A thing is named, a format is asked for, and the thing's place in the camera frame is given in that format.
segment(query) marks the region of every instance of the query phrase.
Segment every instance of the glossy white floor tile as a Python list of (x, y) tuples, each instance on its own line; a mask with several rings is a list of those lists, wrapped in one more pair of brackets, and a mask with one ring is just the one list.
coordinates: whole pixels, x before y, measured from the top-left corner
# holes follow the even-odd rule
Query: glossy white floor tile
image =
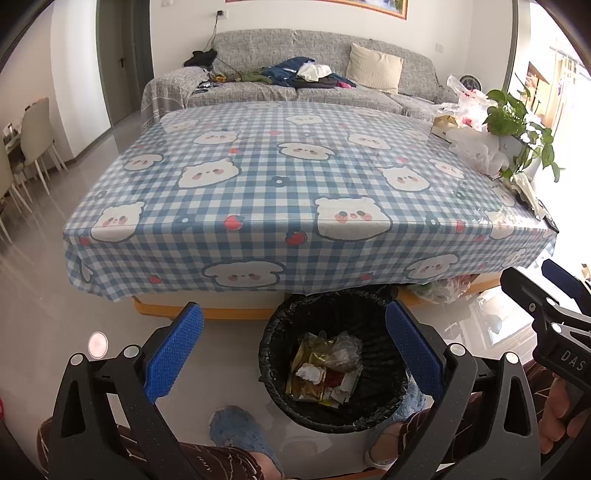
[[(139, 135), (139, 115), (119, 124), (69, 166), (51, 172), (45, 194), (32, 182), (34, 213), (5, 218), (14, 244), (0, 242), (0, 397), (6, 422), (25, 452), (36, 458), (35, 433), (52, 414), (68, 358), (86, 352), (89, 336), (104, 332), (107, 356), (142, 344), (163, 319), (140, 316), (131, 301), (111, 303), (73, 288), (64, 265), (61, 232), (66, 219), (119, 152)], [(513, 350), (524, 360), (534, 342), (530, 317), (499, 291), (449, 306), (414, 309), (448, 342), (465, 343), (474, 355)], [(179, 440), (210, 444), (207, 425), (221, 406), (237, 404), (262, 424), (288, 476), (317, 478), (365, 467), (365, 434), (325, 435), (289, 420), (258, 382), (258, 344), (264, 322), (209, 322), (171, 394), (158, 401)], [(116, 416), (123, 421), (121, 407)]]

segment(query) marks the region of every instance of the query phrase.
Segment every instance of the potted plant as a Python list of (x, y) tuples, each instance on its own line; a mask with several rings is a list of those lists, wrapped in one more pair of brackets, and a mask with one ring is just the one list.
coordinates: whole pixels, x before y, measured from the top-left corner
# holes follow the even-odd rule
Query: potted plant
[[(519, 93), (522, 97), (530, 96), (527, 88)], [(489, 107), (485, 124), (489, 133), (500, 137), (501, 151), (511, 162), (508, 169), (501, 171), (503, 177), (510, 180), (533, 162), (541, 161), (543, 168), (552, 167), (554, 181), (559, 181), (560, 172), (564, 169), (554, 161), (552, 130), (528, 121), (525, 104), (510, 93), (491, 90), (487, 97), (497, 102), (498, 106)]]

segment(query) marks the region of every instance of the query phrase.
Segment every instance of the gray sofa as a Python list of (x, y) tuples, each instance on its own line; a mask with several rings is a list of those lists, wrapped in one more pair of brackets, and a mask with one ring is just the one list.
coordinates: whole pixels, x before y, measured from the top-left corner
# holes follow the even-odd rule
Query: gray sofa
[[(272, 66), (292, 57), (307, 56), (315, 59), (317, 63), (329, 65), (334, 72), (345, 76), (352, 43), (404, 59), (399, 94), (386, 94), (363, 86), (354, 89), (295, 90), (264, 83), (226, 83), (207, 93), (192, 95), (195, 82), (199, 83), (202, 72), (194, 69), (194, 73), (189, 73), (187, 69), (182, 69), (148, 84), (142, 103), (142, 129), (148, 128), (167, 111), (218, 103), (338, 103), (432, 121), (435, 109), (432, 104), (421, 99), (435, 104), (457, 101), (457, 95), (439, 85), (435, 67), (429, 58), (386, 42), (336, 33), (283, 28), (221, 33), (215, 41), (217, 59), (213, 67), (215, 72), (229, 74), (234, 73), (234, 70), (246, 72)], [(177, 82), (178, 85), (175, 84), (176, 76), (181, 79)], [(159, 95), (165, 99), (166, 105), (159, 103)]]

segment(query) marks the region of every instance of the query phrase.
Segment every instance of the beige pillow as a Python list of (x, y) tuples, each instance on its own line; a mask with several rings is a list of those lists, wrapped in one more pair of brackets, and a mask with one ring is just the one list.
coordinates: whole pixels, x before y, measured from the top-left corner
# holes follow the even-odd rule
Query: beige pillow
[(346, 77), (365, 87), (398, 93), (403, 60), (353, 43)]

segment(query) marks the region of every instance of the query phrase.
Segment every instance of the finger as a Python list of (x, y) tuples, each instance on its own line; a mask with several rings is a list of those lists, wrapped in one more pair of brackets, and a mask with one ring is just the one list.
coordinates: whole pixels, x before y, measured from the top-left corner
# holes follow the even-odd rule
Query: finger
[(554, 442), (540, 434), (540, 452), (544, 455), (550, 453), (554, 448)]
[(564, 426), (562, 421), (556, 418), (549, 408), (544, 410), (544, 414), (542, 415), (542, 419), (538, 426), (540, 435), (543, 435), (553, 442), (558, 442), (566, 433), (566, 426)]
[(575, 438), (579, 435), (581, 429), (585, 426), (585, 423), (589, 418), (589, 413), (591, 413), (591, 409), (579, 413), (575, 418), (573, 418), (570, 421), (569, 426), (566, 430), (566, 433), (568, 433), (569, 437)]
[(548, 408), (559, 419), (564, 417), (570, 409), (569, 393), (566, 391), (566, 380), (564, 378), (556, 378), (552, 382), (544, 410)]

